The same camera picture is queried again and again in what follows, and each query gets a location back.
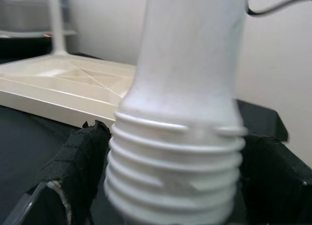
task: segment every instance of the white plastic bottle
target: white plastic bottle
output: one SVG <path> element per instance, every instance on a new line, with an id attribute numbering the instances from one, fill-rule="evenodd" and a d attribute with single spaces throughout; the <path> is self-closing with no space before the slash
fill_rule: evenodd
<path id="1" fill-rule="evenodd" d="M 245 133 L 234 101 L 245 0 L 148 0 L 135 80 L 104 183 L 125 220 L 224 222 Z"/>

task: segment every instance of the white cylinder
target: white cylinder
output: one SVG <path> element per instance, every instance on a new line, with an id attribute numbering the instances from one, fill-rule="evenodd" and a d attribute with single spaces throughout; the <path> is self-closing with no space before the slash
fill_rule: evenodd
<path id="1" fill-rule="evenodd" d="M 104 183 L 126 221 L 224 222 L 243 148 L 234 82 L 245 0 L 148 0 Z"/>

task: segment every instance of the white pole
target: white pole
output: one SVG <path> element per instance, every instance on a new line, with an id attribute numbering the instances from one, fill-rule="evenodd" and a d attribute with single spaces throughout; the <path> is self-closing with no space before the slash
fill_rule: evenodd
<path id="1" fill-rule="evenodd" d="M 52 46 L 54 55 L 66 55 L 64 36 L 63 36 L 63 21 L 61 14 L 61 5 L 59 0 L 49 0 L 50 18 L 52 29 Z"/>
<path id="2" fill-rule="evenodd" d="M 234 101 L 244 5 L 148 0 L 104 183 L 128 223 L 215 225 L 231 213 L 245 133 Z"/>

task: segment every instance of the white tray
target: white tray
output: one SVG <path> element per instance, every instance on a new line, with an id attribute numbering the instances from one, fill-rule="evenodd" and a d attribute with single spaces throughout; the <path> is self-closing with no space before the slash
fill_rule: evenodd
<path id="1" fill-rule="evenodd" d="M 81 127 L 108 127 L 135 66 L 81 56 L 42 56 L 0 65 L 0 105 Z"/>

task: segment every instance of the white wall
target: white wall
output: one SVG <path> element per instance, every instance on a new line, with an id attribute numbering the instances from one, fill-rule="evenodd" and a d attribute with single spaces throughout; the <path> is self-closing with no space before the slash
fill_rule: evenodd
<path id="1" fill-rule="evenodd" d="M 136 64 L 146 0 L 73 0 L 80 51 Z"/>
<path id="2" fill-rule="evenodd" d="M 146 0 L 76 0 L 81 51 L 135 64 Z M 250 0 L 256 9 L 280 0 Z M 247 17 L 237 77 L 240 99 L 272 108 L 289 134 L 287 146 L 312 166 L 312 2 L 262 18 Z"/>
<path id="3" fill-rule="evenodd" d="M 280 0 L 250 0 L 260 9 Z M 287 146 L 312 166 L 312 2 L 248 17 L 237 77 L 239 98 L 280 114 Z"/>

